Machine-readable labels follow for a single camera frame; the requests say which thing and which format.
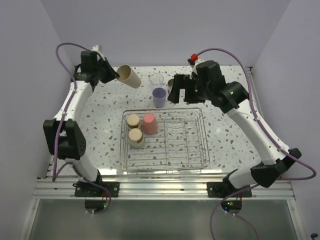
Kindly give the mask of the tall beige cup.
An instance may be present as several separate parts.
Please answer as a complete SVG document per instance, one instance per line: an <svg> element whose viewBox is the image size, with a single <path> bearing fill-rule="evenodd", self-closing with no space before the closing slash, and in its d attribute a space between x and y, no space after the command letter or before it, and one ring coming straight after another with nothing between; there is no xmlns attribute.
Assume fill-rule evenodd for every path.
<svg viewBox="0 0 320 240"><path fill-rule="evenodd" d="M137 89L141 86L141 79L129 65L120 66L116 72L119 75L118 80L121 83L134 89Z"/></svg>

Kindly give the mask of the purple plastic cup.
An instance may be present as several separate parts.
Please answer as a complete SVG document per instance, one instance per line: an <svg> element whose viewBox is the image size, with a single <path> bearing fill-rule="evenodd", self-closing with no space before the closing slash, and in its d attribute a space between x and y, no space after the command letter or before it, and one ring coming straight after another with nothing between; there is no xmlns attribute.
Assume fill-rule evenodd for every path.
<svg viewBox="0 0 320 240"><path fill-rule="evenodd" d="M152 91L152 99L156 108L163 108L166 104L167 92L162 87L157 87Z"/></svg>

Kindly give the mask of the large clear glass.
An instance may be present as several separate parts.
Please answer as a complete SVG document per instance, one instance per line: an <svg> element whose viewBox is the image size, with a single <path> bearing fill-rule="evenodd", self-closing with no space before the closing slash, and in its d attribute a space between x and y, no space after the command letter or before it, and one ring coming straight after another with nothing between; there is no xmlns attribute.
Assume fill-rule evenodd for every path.
<svg viewBox="0 0 320 240"><path fill-rule="evenodd" d="M160 73L153 73L148 78L152 89L162 88L164 85L164 76Z"/></svg>

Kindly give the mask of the coral red plastic cup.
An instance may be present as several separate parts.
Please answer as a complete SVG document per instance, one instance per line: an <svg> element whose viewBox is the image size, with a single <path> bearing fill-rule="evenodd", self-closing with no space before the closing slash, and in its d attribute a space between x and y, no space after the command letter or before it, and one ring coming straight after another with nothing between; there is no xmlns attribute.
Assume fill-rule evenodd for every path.
<svg viewBox="0 0 320 240"><path fill-rule="evenodd" d="M158 130L158 122L154 114L147 113L142 121L143 131L145 134L153 135Z"/></svg>

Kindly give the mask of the steel cup with cork band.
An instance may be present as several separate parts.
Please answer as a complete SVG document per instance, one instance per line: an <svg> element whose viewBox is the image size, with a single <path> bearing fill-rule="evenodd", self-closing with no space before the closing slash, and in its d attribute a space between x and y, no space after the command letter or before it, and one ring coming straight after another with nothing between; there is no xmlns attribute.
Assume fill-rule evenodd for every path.
<svg viewBox="0 0 320 240"><path fill-rule="evenodd" d="M140 149L144 146L145 139L139 128L132 128L128 132L129 144L132 148Z"/></svg>

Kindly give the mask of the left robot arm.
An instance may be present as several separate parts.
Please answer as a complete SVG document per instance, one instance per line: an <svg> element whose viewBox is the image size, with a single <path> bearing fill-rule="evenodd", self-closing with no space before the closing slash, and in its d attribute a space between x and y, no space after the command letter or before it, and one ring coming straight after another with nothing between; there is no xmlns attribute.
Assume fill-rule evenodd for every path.
<svg viewBox="0 0 320 240"><path fill-rule="evenodd" d="M82 51L62 107L53 119L43 123L48 150L53 156L52 178L55 180L63 169L58 167L58 160L63 160L65 165L72 166L80 181L88 182L86 190L95 197L103 193L104 184L98 180L99 171L88 158L86 138L78 122L98 83L106 84L118 77L97 48Z"/></svg>

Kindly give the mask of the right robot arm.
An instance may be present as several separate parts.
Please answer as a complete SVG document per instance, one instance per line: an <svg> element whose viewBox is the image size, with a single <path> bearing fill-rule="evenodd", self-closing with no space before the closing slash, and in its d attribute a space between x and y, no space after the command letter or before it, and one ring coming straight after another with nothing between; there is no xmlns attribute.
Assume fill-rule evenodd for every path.
<svg viewBox="0 0 320 240"><path fill-rule="evenodd" d="M222 180L217 188L220 195L235 196L241 189L258 184L270 187L295 162L302 153L298 148L289 148L267 126L267 133L259 126L264 119L252 110L249 93L237 81L227 83L220 65L213 60L196 60L191 74L176 74L168 101L180 101L184 89L184 102L188 104L210 101L211 104L231 118L248 137L260 157L260 163L247 169L235 169Z"/></svg>

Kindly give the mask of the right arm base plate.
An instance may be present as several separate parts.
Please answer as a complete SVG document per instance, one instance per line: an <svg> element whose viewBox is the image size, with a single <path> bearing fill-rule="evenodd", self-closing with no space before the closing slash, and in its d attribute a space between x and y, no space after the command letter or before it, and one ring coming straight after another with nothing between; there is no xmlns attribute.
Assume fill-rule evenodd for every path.
<svg viewBox="0 0 320 240"><path fill-rule="evenodd" d="M248 189L250 186L244 186L240 189L234 188L232 185L229 185L224 182L207 182L206 189L209 198L220 198L223 199L231 194L238 193L237 197L250 198L252 197L252 191Z"/></svg>

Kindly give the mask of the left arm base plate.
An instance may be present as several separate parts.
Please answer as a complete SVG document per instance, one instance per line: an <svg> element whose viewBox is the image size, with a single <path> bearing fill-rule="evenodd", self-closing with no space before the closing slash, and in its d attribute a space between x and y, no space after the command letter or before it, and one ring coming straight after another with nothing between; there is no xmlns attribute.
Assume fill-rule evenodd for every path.
<svg viewBox="0 0 320 240"><path fill-rule="evenodd" d="M102 188L81 181L73 183L72 186L75 187L74 196L82 198L106 197L107 194L102 188L107 189L112 198L117 198L120 190L120 183L117 181L102 182L100 185Z"/></svg>

